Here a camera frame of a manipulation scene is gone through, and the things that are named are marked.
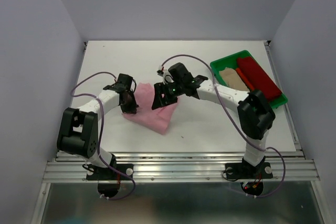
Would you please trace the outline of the pink t-shirt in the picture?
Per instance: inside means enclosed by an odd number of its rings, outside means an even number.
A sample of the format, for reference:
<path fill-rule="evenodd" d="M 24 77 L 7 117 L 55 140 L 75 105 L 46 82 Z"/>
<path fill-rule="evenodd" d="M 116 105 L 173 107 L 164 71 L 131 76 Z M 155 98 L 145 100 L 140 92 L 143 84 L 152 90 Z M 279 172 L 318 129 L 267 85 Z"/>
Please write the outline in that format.
<path fill-rule="evenodd" d="M 135 91 L 138 104 L 136 114 L 123 114 L 123 117 L 161 135 L 167 132 L 172 115 L 178 103 L 152 110 L 154 87 L 149 83 L 139 83 Z"/>

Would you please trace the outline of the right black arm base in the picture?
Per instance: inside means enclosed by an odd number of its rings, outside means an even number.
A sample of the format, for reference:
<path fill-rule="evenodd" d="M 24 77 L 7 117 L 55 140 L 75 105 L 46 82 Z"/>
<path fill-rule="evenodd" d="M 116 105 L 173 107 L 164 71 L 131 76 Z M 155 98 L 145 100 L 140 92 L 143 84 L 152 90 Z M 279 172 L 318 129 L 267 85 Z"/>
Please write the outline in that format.
<path fill-rule="evenodd" d="M 260 197 L 264 190 L 262 180 L 273 178 L 271 165 L 265 159 L 264 157 L 256 166 L 249 164 L 244 159 L 240 163 L 227 163 L 221 176 L 229 182 L 241 180 L 241 189 L 247 196 Z"/>

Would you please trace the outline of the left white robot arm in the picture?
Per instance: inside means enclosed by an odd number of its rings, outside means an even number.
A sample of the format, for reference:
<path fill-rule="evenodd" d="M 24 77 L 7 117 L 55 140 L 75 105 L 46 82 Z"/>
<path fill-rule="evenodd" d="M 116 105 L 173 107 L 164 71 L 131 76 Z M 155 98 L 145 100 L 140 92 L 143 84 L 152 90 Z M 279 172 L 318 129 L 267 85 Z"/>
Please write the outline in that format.
<path fill-rule="evenodd" d="M 119 107 L 124 114 L 136 114 L 138 104 L 135 100 L 132 85 L 136 85 L 133 77 L 119 74 L 114 77 L 115 83 L 105 86 L 99 95 L 89 93 L 75 94 L 75 90 L 85 81 L 97 76 L 95 73 L 72 90 L 73 98 L 91 97 L 92 100 L 78 108 L 66 108 L 62 114 L 57 138 L 57 148 L 68 154 L 77 155 L 99 168 L 99 173 L 106 179 L 113 178 L 117 172 L 116 157 L 105 151 L 101 145 L 104 127 L 104 116 L 112 109 Z"/>

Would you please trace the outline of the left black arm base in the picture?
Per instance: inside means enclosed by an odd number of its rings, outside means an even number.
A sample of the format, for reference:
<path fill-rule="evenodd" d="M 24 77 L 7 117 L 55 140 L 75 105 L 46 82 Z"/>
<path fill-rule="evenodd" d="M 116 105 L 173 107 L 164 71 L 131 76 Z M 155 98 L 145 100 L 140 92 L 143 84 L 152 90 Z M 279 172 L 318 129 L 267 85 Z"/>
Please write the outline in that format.
<path fill-rule="evenodd" d="M 130 163 L 117 164 L 112 161 L 113 169 L 102 168 L 92 164 L 83 164 L 82 168 L 86 170 L 86 180 L 97 182 L 97 192 L 100 198 L 106 200 L 121 200 L 129 197 L 135 190 L 135 181 L 133 179 L 134 165 Z M 131 182 L 132 189 L 126 193 L 122 192 L 121 183 Z"/>

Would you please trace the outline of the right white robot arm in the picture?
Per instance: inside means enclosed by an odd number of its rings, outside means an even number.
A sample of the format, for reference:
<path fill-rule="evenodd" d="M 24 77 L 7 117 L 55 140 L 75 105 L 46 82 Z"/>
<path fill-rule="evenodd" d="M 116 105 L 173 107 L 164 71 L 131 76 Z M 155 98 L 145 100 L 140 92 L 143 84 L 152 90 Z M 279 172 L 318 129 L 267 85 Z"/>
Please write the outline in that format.
<path fill-rule="evenodd" d="M 213 78 L 193 76 L 182 63 L 169 69 L 159 67 L 157 74 L 162 82 L 154 84 L 152 110 L 175 104 L 179 96 L 185 95 L 220 104 L 225 112 L 237 113 L 239 123 L 234 126 L 246 139 L 241 170 L 248 177 L 260 172 L 268 131 L 276 117 L 260 90 L 239 91 L 220 85 Z"/>

